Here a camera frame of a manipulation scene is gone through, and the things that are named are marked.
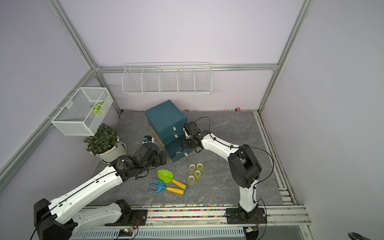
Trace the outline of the teal three-drawer cabinet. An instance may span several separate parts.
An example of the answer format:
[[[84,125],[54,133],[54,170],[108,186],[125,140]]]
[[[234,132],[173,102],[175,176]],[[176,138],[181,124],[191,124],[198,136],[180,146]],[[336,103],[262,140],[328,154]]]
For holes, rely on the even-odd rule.
[[[145,115],[172,162],[175,163],[194,151],[184,150],[182,147],[182,140],[186,138],[183,126],[187,123],[187,117],[172,101],[167,100],[146,110]]]

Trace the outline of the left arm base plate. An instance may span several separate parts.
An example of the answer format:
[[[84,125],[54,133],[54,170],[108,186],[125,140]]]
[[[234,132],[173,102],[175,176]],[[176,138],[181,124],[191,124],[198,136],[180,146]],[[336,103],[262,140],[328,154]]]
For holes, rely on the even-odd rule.
[[[115,223],[105,224],[105,226],[144,226],[147,215],[147,210],[128,210]]]

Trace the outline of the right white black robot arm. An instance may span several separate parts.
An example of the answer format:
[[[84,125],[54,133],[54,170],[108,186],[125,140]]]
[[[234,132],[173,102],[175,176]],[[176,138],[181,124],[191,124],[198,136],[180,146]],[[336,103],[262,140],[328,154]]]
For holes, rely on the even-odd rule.
[[[228,162],[231,175],[240,188],[240,210],[251,213],[257,209],[256,185],[262,167],[250,146],[226,142],[208,130],[200,130],[193,121],[185,124],[183,129],[186,135],[182,140],[183,148],[211,151]]]

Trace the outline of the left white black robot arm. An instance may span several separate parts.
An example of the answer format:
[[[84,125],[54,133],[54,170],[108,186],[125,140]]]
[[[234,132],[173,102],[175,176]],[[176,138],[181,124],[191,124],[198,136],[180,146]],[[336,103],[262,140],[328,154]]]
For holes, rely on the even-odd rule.
[[[51,201],[41,199],[34,204],[34,234],[40,240],[68,240],[77,233],[102,225],[139,225],[140,219],[125,200],[83,211],[90,202],[130,178],[139,179],[167,163],[166,152],[147,142],[132,155],[117,157],[100,173],[74,190]]]

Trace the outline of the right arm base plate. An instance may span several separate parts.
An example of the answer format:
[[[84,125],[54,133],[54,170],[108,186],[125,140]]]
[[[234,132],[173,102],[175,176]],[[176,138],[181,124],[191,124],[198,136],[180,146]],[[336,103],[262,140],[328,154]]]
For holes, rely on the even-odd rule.
[[[265,209],[255,207],[251,212],[246,212],[241,207],[228,208],[224,214],[229,225],[259,225],[267,223]]]

